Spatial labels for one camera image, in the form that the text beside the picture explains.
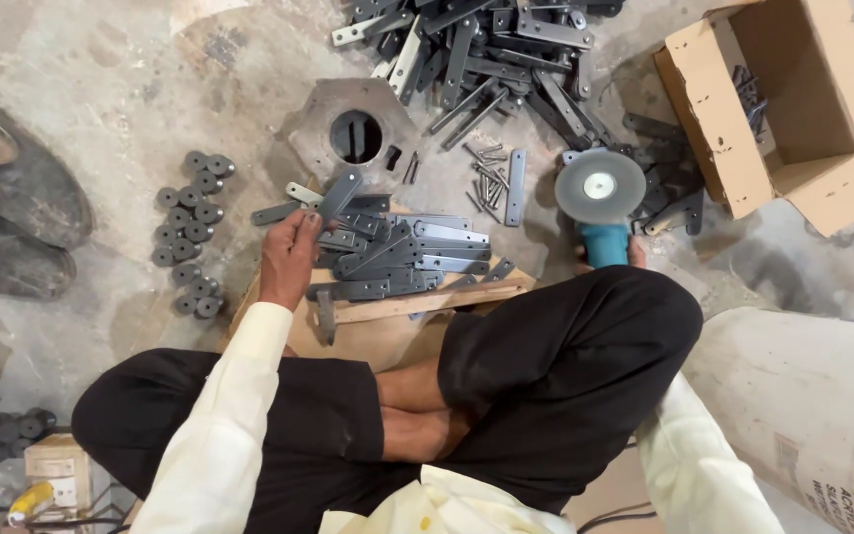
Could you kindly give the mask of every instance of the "round hole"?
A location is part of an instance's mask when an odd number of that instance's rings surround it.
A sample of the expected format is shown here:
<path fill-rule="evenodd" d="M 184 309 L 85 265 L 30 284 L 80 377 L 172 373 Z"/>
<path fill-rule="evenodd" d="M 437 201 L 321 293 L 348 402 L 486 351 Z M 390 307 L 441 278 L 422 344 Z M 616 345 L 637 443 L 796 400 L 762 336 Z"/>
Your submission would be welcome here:
<path fill-rule="evenodd" d="M 371 115 L 352 109 L 331 123 L 328 140 L 347 164 L 366 164 L 381 151 L 382 130 Z"/>

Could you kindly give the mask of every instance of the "person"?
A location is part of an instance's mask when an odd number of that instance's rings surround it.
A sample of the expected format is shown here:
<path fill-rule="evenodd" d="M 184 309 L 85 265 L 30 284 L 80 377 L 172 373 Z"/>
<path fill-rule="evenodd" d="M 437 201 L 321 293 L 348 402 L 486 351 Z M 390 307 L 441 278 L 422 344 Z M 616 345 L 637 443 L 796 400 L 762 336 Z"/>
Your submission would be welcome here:
<path fill-rule="evenodd" d="M 702 318 L 667 276 L 606 267 L 456 313 L 439 355 L 374 374 L 286 345 L 321 227 L 297 211 L 268 231 L 224 354 L 133 356 L 75 407 L 78 443 L 145 500 L 131 534 L 572 533 L 563 507 L 649 416 L 669 531 L 782 532 L 702 406 L 668 400 Z M 659 402 L 690 406 L 685 433 Z"/>

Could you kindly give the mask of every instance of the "cream shirt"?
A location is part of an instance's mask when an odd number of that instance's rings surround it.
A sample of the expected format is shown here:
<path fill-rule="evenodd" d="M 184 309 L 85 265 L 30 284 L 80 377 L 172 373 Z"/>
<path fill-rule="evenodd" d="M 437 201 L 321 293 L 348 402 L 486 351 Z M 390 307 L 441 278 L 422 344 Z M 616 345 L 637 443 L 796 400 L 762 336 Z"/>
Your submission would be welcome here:
<path fill-rule="evenodd" d="M 291 327 L 285 308 L 246 311 L 186 422 L 160 461 L 131 534 L 243 531 L 262 466 L 266 412 Z M 648 495 L 670 533 L 782 533 L 717 423 L 678 375 L 639 429 Z M 370 517 L 326 512 L 320 534 L 572 534 L 566 519 L 528 508 L 512 495 L 437 467 L 388 497 Z"/>

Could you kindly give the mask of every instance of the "shoe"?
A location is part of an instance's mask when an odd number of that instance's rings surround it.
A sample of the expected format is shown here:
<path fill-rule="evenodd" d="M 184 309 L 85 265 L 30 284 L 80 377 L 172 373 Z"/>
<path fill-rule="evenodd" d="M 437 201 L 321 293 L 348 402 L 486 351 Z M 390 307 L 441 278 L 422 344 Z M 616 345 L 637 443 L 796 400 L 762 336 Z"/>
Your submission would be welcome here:
<path fill-rule="evenodd" d="M 77 179 L 1 108 L 0 215 L 45 243 L 69 250 L 94 228 Z"/>
<path fill-rule="evenodd" d="M 0 293 L 41 301 L 61 297 L 74 281 L 74 260 L 0 217 Z"/>

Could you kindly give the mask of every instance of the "hand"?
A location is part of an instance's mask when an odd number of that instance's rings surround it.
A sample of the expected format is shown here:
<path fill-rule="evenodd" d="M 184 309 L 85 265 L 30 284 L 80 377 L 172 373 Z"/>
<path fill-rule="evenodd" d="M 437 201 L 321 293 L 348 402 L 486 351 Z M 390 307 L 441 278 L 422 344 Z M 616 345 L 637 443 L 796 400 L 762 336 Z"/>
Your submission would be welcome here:
<path fill-rule="evenodd" d="M 305 210 L 292 212 L 269 229 L 262 241 L 260 302 L 295 312 L 311 283 L 311 264 L 318 259 L 321 230 L 322 216 Z"/>
<path fill-rule="evenodd" d="M 644 249 L 638 243 L 638 239 L 634 236 L 628 236 L 628 265 L 632 267 L 640 267 L 641 269 L 648 268 L 647 257 L 644 254 Z M 576 274 L 591 273 L 595 269 L 587 263 L 586 248 L 582 245 L 575 247 L 575 258 L 578 263 L 575 265 Z"/>

